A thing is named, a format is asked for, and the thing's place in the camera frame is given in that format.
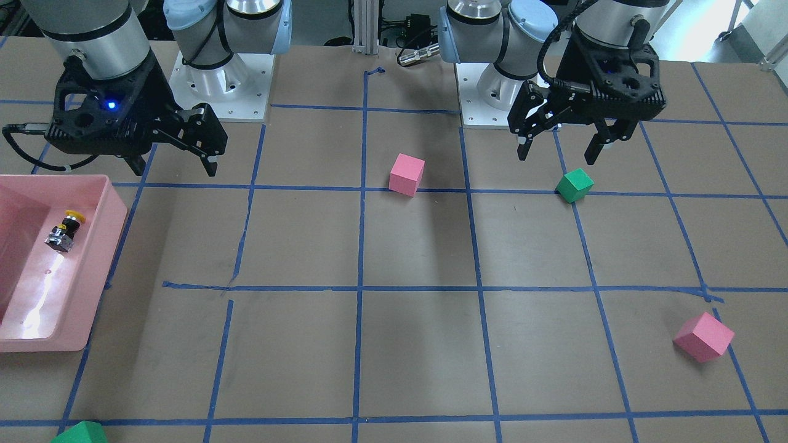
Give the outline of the green cube near left arm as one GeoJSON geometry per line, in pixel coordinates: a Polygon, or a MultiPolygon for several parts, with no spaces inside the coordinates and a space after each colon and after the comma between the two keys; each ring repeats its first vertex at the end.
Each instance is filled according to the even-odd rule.
{"type": "Polygon", "coordinates": [[[555,191],[568,204],[582,199],[593,188],[595,182],[582,168],[569,171],[560,179],[555,191]]]}

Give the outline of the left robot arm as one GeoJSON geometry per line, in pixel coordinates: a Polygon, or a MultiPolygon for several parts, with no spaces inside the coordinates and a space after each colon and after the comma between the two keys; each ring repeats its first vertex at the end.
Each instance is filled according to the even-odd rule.
{"type": "Polygon", "coordinates": [[[521,81],[510,131],[525,160],[534,138],[557,124],[593,124],[585,150],[628,140],[667,106],[650,40],[666,1],[583,1],[558,18],[541,1],[448,1],[437,27],[448,63],[487,63],[521,81]]]}

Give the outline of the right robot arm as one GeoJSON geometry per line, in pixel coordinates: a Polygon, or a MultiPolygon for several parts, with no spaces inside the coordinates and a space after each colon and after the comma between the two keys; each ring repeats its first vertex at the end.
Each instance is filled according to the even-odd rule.
{"type": "Polygon", "coordinates": [[[254,95],[244,54],[285,54],[292,42],[290,1],[166,1],[185,85],[197,102],[175,100],[128,1],[23,1],[62,57],[48,123],[8,124],[9,146],[42,169],[68,172],[102,155],[137,176],[155,143],[194,154],[213,177],[228,135],[213,104],[254,95]]]}

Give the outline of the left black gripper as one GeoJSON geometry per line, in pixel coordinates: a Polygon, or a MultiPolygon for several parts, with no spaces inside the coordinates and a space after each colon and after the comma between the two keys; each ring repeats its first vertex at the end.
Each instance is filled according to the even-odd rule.
{"type": "Polygon", "coordinates": [[[536,135],[562,122],[593,121],[597,133],[584,158],[593,165],[603,148],[630,140],[638,121],[655,118],[667,106],[659,79],[659,59],[644,28],[631,28],[622,47],[611,47],[573,28],[560,62],[558,81],[579,84],[580,92],[525,81],[507,116],[517,137],[518,159],[526,160],[536,135]],[[614,118],[613,124],[605,119],[614,118]]]}

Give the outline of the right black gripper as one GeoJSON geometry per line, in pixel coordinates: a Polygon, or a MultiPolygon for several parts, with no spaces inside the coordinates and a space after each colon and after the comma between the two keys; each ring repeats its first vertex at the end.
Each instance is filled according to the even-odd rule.
{"type": "Polygon", "coordinates": [[[183,110],[175,102],[153,51],[130,73],[93,79],[71,54],[57,81],[45,139],[67,154],[118,155],[143,176],[143,155],[164,142],[196,155],[209,177],[219,168],[228,135],[211,105],[183,110]]]}

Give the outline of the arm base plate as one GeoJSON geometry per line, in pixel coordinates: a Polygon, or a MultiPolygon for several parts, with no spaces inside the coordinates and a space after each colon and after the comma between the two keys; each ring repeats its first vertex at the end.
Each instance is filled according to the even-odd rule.
{"type": "Polygon", "coordinates": [[[455,65],[465,129],[509,129],[509,111],[523,81],[502,76],[488,63],[455,65]]]}
{"type": "Polygon", "coordinates": [[[169,79],[181,107],[208,103],[221,121],[265,121],[276,61],[273,54],[235,54],[228,64],[213,70],[197,70],[181,61],[179,53],[169,79]]]}

